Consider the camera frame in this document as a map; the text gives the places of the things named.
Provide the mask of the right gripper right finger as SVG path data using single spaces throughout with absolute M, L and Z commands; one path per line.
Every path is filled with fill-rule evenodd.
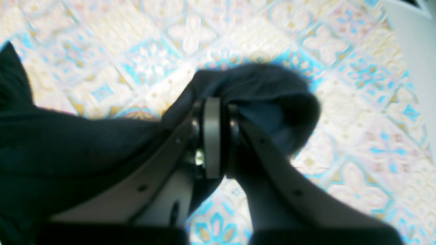
M 231 104 L 227 176 L 249 203 L 251 245 L 400 245 L 397 231 L 305 178 L 259 127 Z

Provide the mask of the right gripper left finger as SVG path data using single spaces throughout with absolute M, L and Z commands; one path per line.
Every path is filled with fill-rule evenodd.
M 150 159 L 107 191 L 55 215 L 68 225 L 180 226 L 197 178 L 221 175 L 221 102 L 197 102 Z

